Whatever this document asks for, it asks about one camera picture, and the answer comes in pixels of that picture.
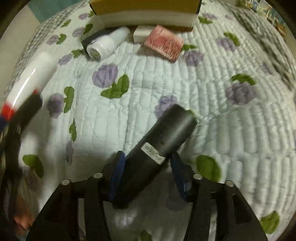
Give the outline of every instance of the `pink package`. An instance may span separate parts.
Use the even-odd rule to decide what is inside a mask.
[[[157,25],[145,40],[144,45],[175,62],[183,47],[183,39],[168,29]]]

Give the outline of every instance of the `cardboard box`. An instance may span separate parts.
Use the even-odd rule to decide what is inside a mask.
[[[198,13],[201,0],[92,0],[91,8],[96,15],[131,10],[160,10],[182,13]]]
[[[162,25],[192,31],[202,0],[92,0],[90,6],[107,27]]]

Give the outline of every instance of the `teal fabric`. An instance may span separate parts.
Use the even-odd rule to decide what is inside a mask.
[[[28,6],[38,21],[42,23],[59,11],[80,1],[81,0],[31,0]]]

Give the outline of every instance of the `white cylindrical container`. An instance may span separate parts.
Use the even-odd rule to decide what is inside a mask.
[[[101,61],[107,59],[124,42],[130,33],[129,28],[121,27],[89,44],[86,50],[89,56],[95,60]]]

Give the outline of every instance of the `bed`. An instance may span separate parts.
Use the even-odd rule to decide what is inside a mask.
[[[56,58],[58,70],[42,92],[43,107],[23,135],[19,155],[25,174],[28,158],[43,166],[43,173],[30,174],[20,187],[35,213],[61,180],[86,179],[118,150],[128,153],[177,103],[191,109],[199,123],[179,150],[182,160],[195,172],[210,170],[212,180],[232,180],[268,239],[277,240],[296,210],[296,65],[276,29],[251,11],[207,0],[193,31],[178,33],[185,45],[176,63],[131,37],[97,62],[83,52],[81,40],[103,27],[88,1],[47,20],[7,87],[9,93],[35,53]],[[128,91],[113,99],[104,94],[120,78],[127,78]],[[143,233],[153,241],[183,240],[190,210],[169,165],[129,208],[105,204],[111,236],[122,241],[144,241]],[[214,223],[215,212],[209,240],[215,238]]]

